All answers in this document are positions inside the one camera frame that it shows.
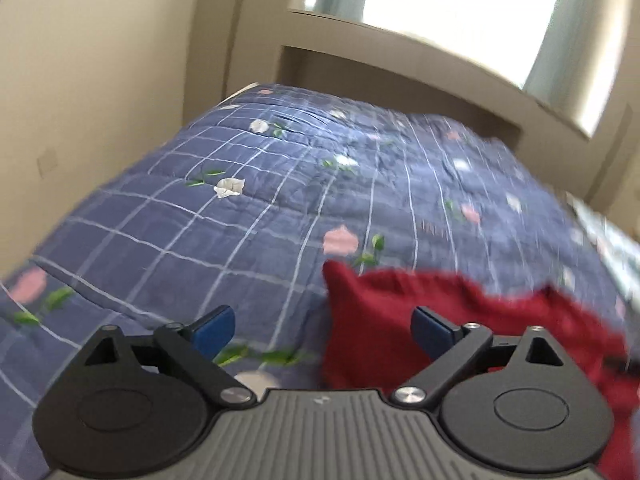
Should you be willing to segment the red long-sleeve sweater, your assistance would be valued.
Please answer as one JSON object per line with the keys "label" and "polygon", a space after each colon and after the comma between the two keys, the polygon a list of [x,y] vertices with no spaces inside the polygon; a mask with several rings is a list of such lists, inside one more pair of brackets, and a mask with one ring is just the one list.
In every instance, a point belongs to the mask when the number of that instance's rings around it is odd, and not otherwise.
{"label": "red long-sleeve sweater", "polygon": [[626,356],[626,341],[569,296],[549,285],[514,298],[489,296],[460,274],[388,269],[358,275],[334,260],[322,275],[331,309],[322,374],[330,388],[390,393],[449,350],[469,322],[498,336],[521,336],[538,325],[612,408],[614,429],[600,471],[608,479],[638,478],[631,419],[639,411],[639,382],[605,363]]}

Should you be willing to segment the window with curtains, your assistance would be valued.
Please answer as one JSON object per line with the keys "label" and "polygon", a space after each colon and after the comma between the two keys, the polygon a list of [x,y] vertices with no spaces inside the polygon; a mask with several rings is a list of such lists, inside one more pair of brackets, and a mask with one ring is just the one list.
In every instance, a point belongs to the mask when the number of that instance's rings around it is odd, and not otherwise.
{"label": "window with curtains", "polygon": [[634,0],[290,0],[295,11],[396,32],[463,58],[593,136]]}

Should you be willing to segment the blue plaid floral quilt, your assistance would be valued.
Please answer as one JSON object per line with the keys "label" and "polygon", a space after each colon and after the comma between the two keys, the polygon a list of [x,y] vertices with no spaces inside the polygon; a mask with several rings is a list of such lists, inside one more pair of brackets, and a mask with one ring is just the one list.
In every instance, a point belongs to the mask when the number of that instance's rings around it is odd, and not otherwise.
{"label": "blue plaid floral quilt", "polygon": [[48,472],[32,413],[102,325],[128,334],[228,304],[235,369],[314,388],[329,312],[327,232],[352,263],[457,271],[485,292],[553,285],[639,345],[596,248],[499,140],[439,115],[257,86],[97,188],[19,266],[1,299],[1,474]]}

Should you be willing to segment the white wall socket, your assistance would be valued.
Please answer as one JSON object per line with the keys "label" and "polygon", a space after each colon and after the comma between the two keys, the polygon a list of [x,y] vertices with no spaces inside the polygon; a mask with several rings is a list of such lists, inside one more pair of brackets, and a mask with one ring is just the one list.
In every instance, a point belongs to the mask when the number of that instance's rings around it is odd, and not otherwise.
{"label": "white wall socket", "polygon": [[58,154],[56,154],[54,148],[46,148],[37,157],[37,167],[41,179],[44,179],[48,174],[58,168]]}

